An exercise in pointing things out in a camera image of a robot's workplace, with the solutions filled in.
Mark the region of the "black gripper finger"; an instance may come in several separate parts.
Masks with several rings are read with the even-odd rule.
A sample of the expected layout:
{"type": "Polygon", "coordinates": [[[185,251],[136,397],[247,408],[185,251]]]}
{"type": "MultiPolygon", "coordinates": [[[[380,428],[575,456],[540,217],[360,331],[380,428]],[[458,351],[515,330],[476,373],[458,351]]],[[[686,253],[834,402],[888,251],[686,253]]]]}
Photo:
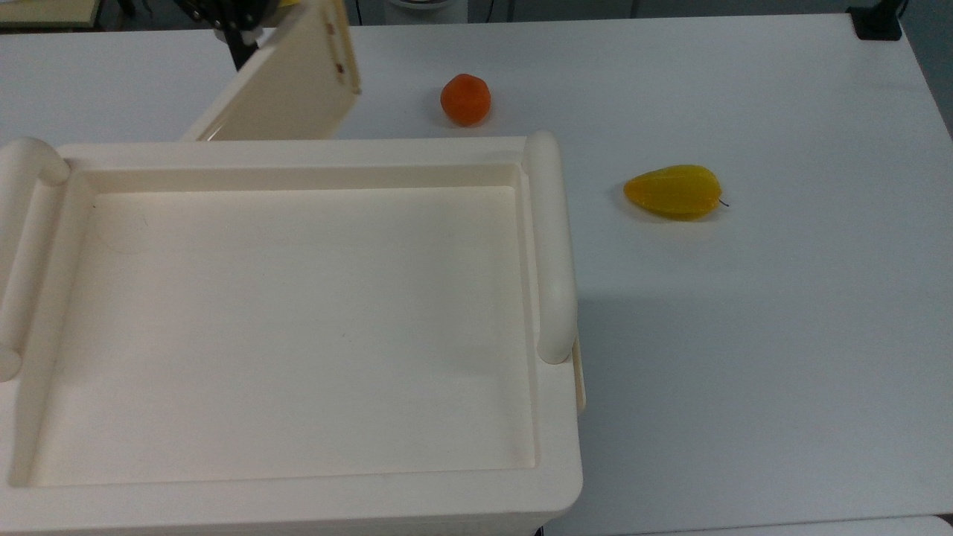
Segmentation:
{"type": "Polygon", "coordinates": [[[249,58],[258,51],[258,38],[252,31],[227,30],[226,44],[236,71],[240,71],[249,58]]]}

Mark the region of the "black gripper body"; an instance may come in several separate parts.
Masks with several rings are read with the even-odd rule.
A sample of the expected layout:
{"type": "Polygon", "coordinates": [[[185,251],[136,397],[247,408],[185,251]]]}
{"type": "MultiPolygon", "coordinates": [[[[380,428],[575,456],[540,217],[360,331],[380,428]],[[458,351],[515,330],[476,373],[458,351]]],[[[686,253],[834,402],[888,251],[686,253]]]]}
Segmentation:
{"type": "Polygon", "coordinates": [[[237,31],[244,38],[258,37],[280,1],[174,1],[195,22],[222,31],[237,31]]]}

